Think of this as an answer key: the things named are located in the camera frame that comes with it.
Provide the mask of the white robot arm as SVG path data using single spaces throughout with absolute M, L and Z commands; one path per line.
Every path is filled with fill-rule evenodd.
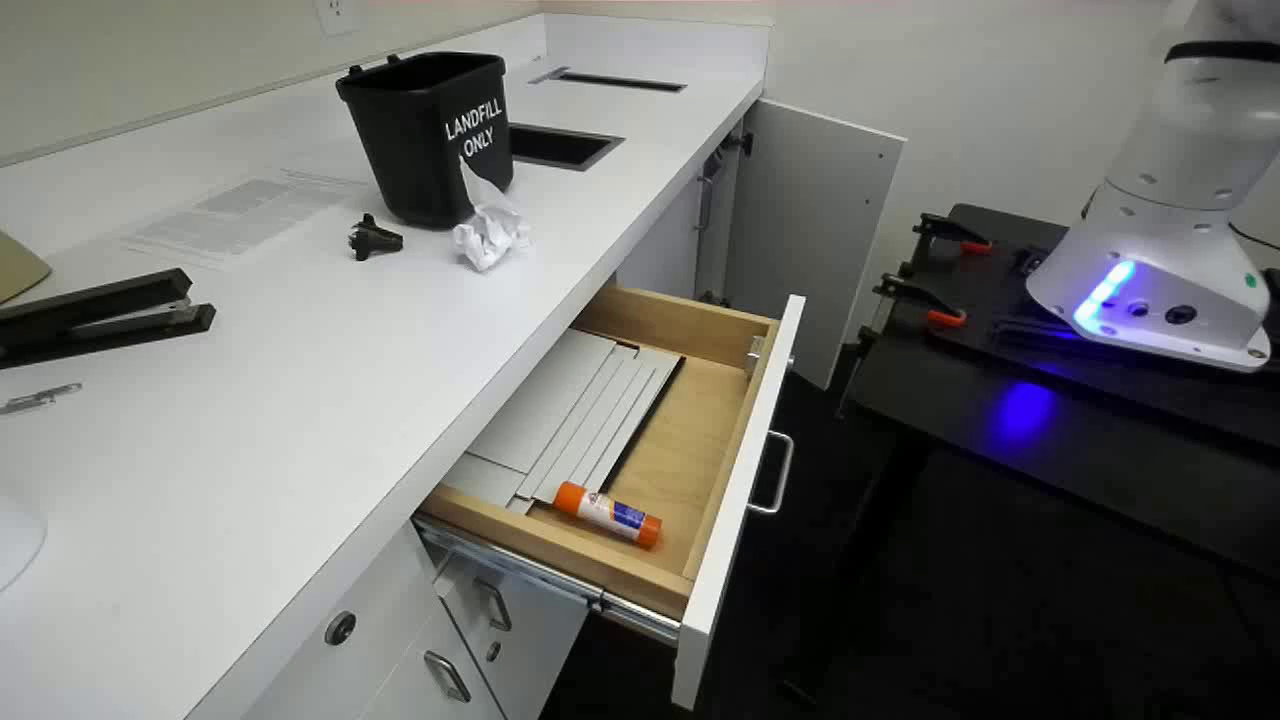
M 1081 341 L 1261 371 L 1270 290 L 1237 206 L 1280 154 L 1280 0 L 1194 0 L 1153 97 L 1026 296 Z

